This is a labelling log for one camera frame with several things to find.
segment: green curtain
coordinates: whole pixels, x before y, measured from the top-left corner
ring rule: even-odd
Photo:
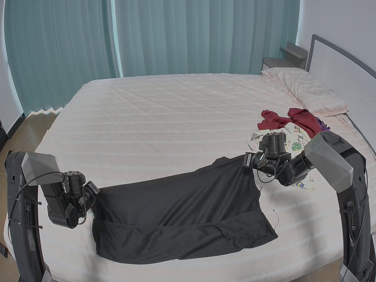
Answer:
[[[4,32],[26,115],[63,107],[83,84],[117,76],[107,0],[6,0]]]
[[[300,0],[6,0],[5,42],[25,114],[93,79],[259,74],[295,42]]]

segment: white headboard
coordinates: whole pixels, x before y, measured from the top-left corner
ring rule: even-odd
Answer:
[[[312,35],[307,71],[347,102],[349,118],[376,148],[376,72],[354,55]]]

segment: gray wall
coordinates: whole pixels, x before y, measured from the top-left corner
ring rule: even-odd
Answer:
[[[376,0],[300,0],[297,45],[309,51],[313,33],[376,70]]]
[[[0,0],[0,121],[5,132],[9,132],[13,124],[23,113],[6,57],[4,41],[4,5]]]

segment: pillow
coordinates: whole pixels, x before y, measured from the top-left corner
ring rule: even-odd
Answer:
[[[287,89],[303,108],[308,109],[316,117],[322,118],[348,111],[347,103],[304,69],[275,67],[261,73]]]

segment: floor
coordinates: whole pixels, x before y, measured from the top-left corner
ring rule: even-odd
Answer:
[[[56,118],[56,114],[31,115],[17,129],[12,139],[9,140],[0,151],[0,243],[5,244],[3,237],[3,226],[7,215],[6,204],[6,174],[4,160],[9,150],[34,152],[43,139],[44,134],[50,128]],[[342,259],[337,260],[323,268],[320,268],[308,275],[300,277],[292,282],[337,282],[339,280],[339,269]],[[19,273],[16,262],[12,257],[3,258],[0,256],[0,281],[17,282]]]

